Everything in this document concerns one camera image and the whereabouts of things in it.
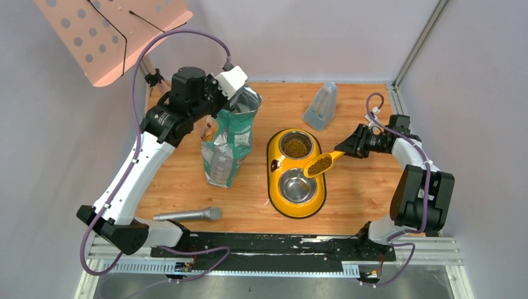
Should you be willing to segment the yellow plastic scoop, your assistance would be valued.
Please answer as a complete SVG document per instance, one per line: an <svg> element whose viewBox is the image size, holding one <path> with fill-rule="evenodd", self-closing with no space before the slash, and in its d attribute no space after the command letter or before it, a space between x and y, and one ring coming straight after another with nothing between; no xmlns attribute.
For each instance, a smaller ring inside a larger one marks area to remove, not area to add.
<svg viewBox="0 0 528 299"><path fill-rule="evenodd" d="M312 159L303 169L303 174L306 178L315 178L316 176L329 171L334 166L334 161L343 156L345 152L333 151L331 153L323 153L318 157Z"/></svg>

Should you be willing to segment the green pet food bag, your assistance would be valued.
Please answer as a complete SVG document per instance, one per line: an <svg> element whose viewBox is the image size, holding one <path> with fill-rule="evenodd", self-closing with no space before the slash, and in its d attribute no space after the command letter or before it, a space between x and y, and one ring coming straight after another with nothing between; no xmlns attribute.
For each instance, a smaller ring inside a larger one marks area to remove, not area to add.
<svg viewBox="0 0 528 299"><path fill-rule="evenodd" d="M252 151L253 124L262 97L244 85L214 118L207 116L200 151L207 183L228 188Z"/></svg>

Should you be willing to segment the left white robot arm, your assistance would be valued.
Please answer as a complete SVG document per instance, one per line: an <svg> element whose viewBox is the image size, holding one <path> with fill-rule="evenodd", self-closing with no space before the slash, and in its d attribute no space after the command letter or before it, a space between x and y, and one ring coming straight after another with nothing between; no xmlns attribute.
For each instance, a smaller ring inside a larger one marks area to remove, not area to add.
<svg viewBox="0 0 528 299"><path fill-rule="evenodd" d="M143 246L166 246L175 257L186 256L191 241L174 221L149 221L135 216L136 208L159 168L194 129L195 122L217 116L248 77L239 67L214 76L197 67L182 67L170 91L145 114L140 141L103 195L81 206L77 218L125 255Z"/></svg>

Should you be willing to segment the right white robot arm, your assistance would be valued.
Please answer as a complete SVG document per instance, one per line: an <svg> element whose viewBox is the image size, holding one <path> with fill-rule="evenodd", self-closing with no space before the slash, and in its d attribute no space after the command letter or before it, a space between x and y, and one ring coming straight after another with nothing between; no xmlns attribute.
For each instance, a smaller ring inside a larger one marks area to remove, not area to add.
<svg viewBox="0 0 528 299"><path fill-rule="evenodd" d="M357 233L360 258L373 259L381 247L404 234L438 232L445 226L455 177L428 158L420 138L410 131L409 116L392 115L378 134L367 125L358 125L334 150L359 159L368 158L371 152L391 154L403 169L389 213L369 221Z"/></svg>

